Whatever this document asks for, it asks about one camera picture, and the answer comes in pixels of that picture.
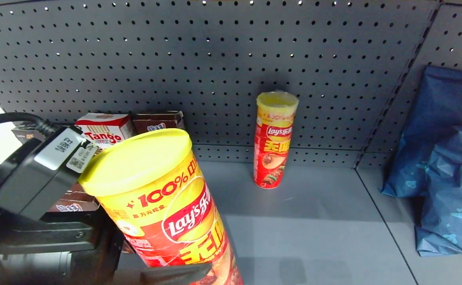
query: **yellow plastic lid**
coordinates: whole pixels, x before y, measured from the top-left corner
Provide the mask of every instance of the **yellow plastic lid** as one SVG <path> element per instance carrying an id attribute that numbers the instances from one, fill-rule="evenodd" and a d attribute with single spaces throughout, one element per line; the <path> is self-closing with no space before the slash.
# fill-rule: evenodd
<path id="1" fill-rule="evenodd" d="M 184 130 L 147 132 L 96 155 L 78 181 L 92 196 L 125 193 L 171 171 L 184 160 L 191 148 L 191 138 Z"/>
<path id="2" fill-rule="evenodd" d="M 266 112 L 281 112 L 291 114 L 298 107 L 298 98 L 283 91 L 263 92 L 258 95 L 256 102 Z"/>

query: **shelf surface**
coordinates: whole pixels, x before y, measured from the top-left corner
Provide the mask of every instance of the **shelf surface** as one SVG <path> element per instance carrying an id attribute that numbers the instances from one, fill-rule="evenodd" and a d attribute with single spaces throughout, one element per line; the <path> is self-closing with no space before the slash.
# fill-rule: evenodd
<path id="1" fill-rule="evenodd" d="M 378 189 L 382 187 L 384 177 L 380 169 L 358 169 L 358 174 L 374 199 L 417 283 L 462 284 L 462 256 L 420 257 L 416 251 L 414 225 L 416 217 L 420 216 L 422 204 L 381 194 Z"/>
<path id="2" fill-rule="evenodd" d="M 356 172 L 290 165 L 264 190 L 252 165 L 200 162 L 247 285 L 414 285 Z M 144 267 L 122 255 L 119 269 Z"/>

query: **gray pegboard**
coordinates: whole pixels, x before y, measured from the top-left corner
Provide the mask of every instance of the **gray pegboard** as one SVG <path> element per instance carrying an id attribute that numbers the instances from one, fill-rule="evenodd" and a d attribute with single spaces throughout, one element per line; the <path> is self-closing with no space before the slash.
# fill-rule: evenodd
<path id="1" fill-rule="evenodd" d="M 360 158 L 359 168 L 385 168 L 391 156 L 391 153 L 365 153 Z"/>
<path id="2" fill-rule="evenodd" d="M 409 75 L 372 138 L 368 152 L 392 152 L 396 148 L 427 65 L 462 70 L 462 6 L 441 6 Z"/>
<path id="3" fill-rule="evenodd" d="M 208 144 L 195 144 L 193 146 L 193 151 L 198 159 L 206 161 L 247 163 L 252 163 L 254 161 L 253 146 L 213 146 Z M 289 150 L 288 164 L 352 168 L 359 153 L 359 151 L 291 148 Z"/>
<path id="4" fill-rule="evenodd" d="M 196 144 L 247 146 L 256 95 L 283 89 L 300 97 L 292 147 L 360 150 L 439 5 L 112 3 L 0 6 L 3 109 L 181 109 Z"/>

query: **blue plastic bag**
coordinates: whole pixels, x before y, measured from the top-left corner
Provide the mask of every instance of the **blue plastic bag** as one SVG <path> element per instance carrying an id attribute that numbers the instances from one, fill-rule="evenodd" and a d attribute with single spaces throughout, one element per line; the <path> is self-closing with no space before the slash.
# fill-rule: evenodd
<path id="1" fill-rule="evenodd" d="M 416 250 L 421 256 L 462 254 L 462 126 L 431 152 Z"/>
<path id="2" fill-rule="evenodd" d="M 381 192 L 393 197 L 425 195 L 433 145 L 462 125 L 462 71 L 428 66 L 405 123 L 389 177 Z"/>

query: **lay's chip can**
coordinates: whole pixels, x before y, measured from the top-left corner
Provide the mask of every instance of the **lay's chip can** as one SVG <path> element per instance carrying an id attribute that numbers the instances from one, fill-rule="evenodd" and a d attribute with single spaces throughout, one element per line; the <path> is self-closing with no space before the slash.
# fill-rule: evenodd
<path id="1" fill-rule="evenodd" d="M 195 285 L 242 285 L 187 132 L 163 129 L 106 149 L 79 179 L 151 267 L 212 262 Z"/>
<path id="2" fill-rule="evenodd" d="M 258 96 L 254 182 L 264 189 L 277 187 L 284 175 L 298 101 L 296 96 L 281 91 Z"/>

